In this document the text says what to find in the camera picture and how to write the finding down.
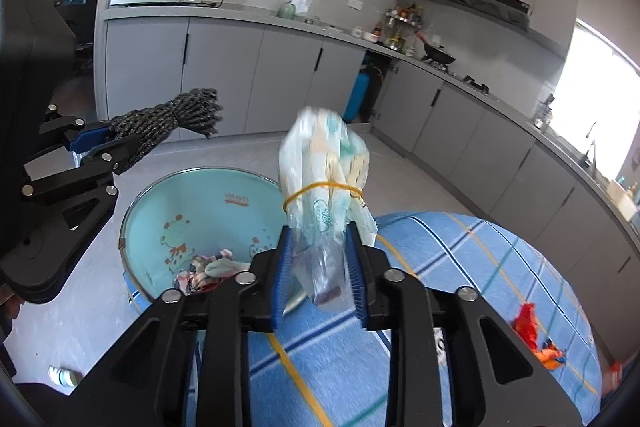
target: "rope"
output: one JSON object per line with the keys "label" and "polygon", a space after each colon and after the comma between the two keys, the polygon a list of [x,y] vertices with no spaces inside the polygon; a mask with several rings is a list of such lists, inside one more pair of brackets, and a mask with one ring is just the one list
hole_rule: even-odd
{"label": "rope", "polygon": [[285,214],[287,213],[287,207],[289,206],[289,203],[291,201],[295,200],[297,197],[301,196],[306,191],[316,187],[343,188],[344,190],[350,190],[351,192],[355,192],[360,197],[361,200],[364,200],[364,197],[362,196],[362,191],[359,188],[351,187],[350,185],[343,185],[341,183],[335,183],[335,182],[315,182],[310,185],[307,185],[304,188],[300,188],[298,192],[294,192],[292,195],[290,195],[282,204],[282,209],[284,210],[284,213]]}
{"label": "rope", "polygon": [[138,134],[142,141],[129,160],[122,162],[114,172],[122,174],[129,170],[178,127],[211,138],[218,132],[215,126],[222,120],[217,115],[221,109],[215,89],[192,89],[179,94],[171,102],[116,116],[111,120],[114,140]]}

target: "range hood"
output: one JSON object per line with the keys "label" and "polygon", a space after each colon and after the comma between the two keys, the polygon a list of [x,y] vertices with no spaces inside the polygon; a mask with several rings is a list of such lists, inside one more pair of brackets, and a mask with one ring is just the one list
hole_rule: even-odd
{"label": "range hood", "polygon": [[482,12],[492,18],[514,26],[524,32],[529,30],[531,6],[519,0],[446,0],[469,10]]}

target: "striped blue fabric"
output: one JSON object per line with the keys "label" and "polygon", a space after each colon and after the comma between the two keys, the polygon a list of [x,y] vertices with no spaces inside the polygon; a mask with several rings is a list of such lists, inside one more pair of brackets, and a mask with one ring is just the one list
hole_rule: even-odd
{"label": "striped blue fabric", "polygon": [[[600,408],[600,366],[584,311],[571,289],[531,245],[493,223],[440,212],[389,214],[377,219],[390,243],[425,286],[452,292],[473,286],[505,320],[524,301],[536,304],[538,341],[550,336],[567,353],[552,372],[586,425]],[[398,257],[378,240],[389,262]],[[332,425],[383,426],[388,388],[390,336],[360,327],[354,310],[330,315],[306,301],[283,320],[276,336]],[[249,337],[252,422],[322,425],[280,362],[266,336]],[[452,422],[446,357],[440,377],[444,425]]]}

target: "frying pan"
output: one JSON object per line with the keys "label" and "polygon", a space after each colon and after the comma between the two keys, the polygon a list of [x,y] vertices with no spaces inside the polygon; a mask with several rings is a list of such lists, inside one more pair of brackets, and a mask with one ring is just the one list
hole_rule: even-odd
{"label": "frying pan", "polygon": [[424,37],[422,33],[416,32],[415,34],[422,41],[422,44],[424,45],[424,53],[426,57],[422,59],[423,61],[433,60],[433,62],[437,62],[439,64],[442,64],[443,66],[448,66],[450,63],[456,60],[454,57],[452,57],[449,54],[446,54],[444,51],[431,46],[427,42],[427,39]]}

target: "blue plastic basin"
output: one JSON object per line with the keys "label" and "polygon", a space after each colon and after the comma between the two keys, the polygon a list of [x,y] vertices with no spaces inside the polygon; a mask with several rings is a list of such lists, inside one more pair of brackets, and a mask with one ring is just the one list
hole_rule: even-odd
{"label": "blue plastic basin", "polygon": [[[140,293],[154,301],[174,285],[195,255],[223,248],[251,262],[275,248],[287,224],[278,184],[239,169],[203,167],[175,172],[147,187],[122,220],[118,247]],[[291,278],[287,310],[305,294]]]}

